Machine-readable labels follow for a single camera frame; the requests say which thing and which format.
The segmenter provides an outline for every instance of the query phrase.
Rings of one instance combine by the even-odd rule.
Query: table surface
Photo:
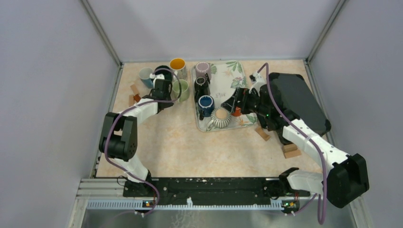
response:
[[[300,74],[310,87],[302,60],[240,62],[246,76],[268,62],[270,72]],[[197,62],[186,62],[190,85],[190,69],[195,64]],[[132,94],[130,85],[137,86],[140,96],[149,93],[138,73],[144,67],[156,68],[159,65],[169,63],[124,65],[113,112],[128,108],[128,97]],[[304,152],[301,156],[285,159],[277,134],[266,131],[271,138],[264,141],[255,132],[258,125],[216,132],[200,131],[196,126],[194,106],[191,96],[187,101],[175,103],[138,126],[136,153],[153,177],[275,177],[291,167],[321,172],[320,167]],[[123,174],[109,164],[102,154],[97,177]]]

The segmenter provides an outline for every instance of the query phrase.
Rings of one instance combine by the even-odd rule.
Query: black base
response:
[[[294,196],[278,178],[151,178],[147,179],[160,192],[159,205],[267,205],[270,198]],[[298,191],[299,196],[309,196]],[[154,190],[143,183],[126,181],[124,197],[154,197]]]

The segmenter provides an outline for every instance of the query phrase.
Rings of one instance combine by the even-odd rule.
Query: green mug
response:
[[[186,101],[190,96],[189,83],[184,79],[179,79],[179,81],[176,80],[173,82],[172,90],[173,94],[175,95],[175,98],[178,98],[179,96],[179,83],[181,83],[182,86],[182,94],[181,97],[179,98],[179,102],[183,102]]]

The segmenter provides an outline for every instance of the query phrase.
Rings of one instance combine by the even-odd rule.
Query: tray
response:
[[[210,63],[211,66],[211,83],[210,96],[214,98],[215,107],[221,106],[221,103],[228,100],[238,87],[249,88],[241,63],[237,60],[228,60],[221,62]],[[194,81],[196,80],[196,66],[191,68],[193,100],[194,100]],[[197,101],[195,101],[195,117],[196,125],[202,132],[222,131],[234,128],[253,126],[258,118],[256,114],[241,115],[238,117],[232,116],[230,124],[225,128],[213,127],[207,130],[207,123],[211,120],[206,117],[199,120],[199,110]]]

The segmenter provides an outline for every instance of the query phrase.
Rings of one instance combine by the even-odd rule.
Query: white wall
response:
[[[67,225],[117,66],[78,0],[0,3],[0,227]]]
[[[90,0],[122,61],[305,58],[338,0]]]
[[[401,227],[403,1],[349,1],[313,69],[337,145],[366,158],[374,227]]]

